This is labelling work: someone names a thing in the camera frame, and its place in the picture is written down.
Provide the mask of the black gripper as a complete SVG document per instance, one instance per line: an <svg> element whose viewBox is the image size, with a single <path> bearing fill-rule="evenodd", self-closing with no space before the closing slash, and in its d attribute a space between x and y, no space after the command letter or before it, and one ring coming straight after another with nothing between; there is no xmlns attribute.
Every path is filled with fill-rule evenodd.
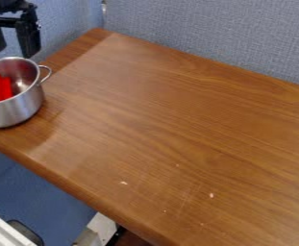
<svg viewBox="0 0 299 246"><path fill-rule="evenodd" d="M21 55L30 58L41 49L37 5L29 0L0 0L0 28L16 27ZM6 42L0 29L0 52Z"/></svg>

